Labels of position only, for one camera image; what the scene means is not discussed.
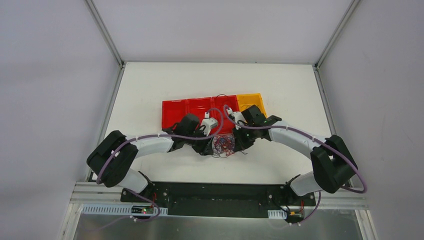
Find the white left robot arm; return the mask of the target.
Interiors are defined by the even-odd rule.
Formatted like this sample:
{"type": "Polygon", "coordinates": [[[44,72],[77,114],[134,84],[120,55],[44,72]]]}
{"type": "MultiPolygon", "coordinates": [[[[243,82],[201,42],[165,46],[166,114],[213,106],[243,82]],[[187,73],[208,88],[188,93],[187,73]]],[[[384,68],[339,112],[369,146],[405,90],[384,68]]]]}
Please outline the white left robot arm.
{"type": "Polygon", "coordinates": [[[99,183],[108,188],[120,186],[131,190],[134,197],[144,203],[152,198],[153,183],[144,173],[131,169],[134,160],[174,152],[185,145],[193,147],[200,155],[209,154],[211,132],[218,125],[219,122],[208,113],[203,120],[189,113],[157,134],[129,136],[114,130],[93,150],[86,163],[97,175],[99,183]]]}

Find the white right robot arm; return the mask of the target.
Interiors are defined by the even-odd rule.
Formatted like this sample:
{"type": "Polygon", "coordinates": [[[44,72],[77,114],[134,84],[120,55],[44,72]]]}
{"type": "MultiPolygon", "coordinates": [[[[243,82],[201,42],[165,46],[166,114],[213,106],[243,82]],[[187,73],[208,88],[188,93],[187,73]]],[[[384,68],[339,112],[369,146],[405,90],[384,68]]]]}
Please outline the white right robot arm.
{"type": "Polygon", "coordinates": [[[282,187],[284,200],[290,205],[298,204],[305,195],[313,192],[337,192],[358,170],[350,151],[338,135],[312,135],[290,126],[278,116],[266,117],[256,105],[243,111],[233,111],[225,106],[224,112],[234,124],[235,144],[240,149],[251,147],[256,139],[266,139],[285,145],[311,161],[311,172],[293,177],[282,187]]]}

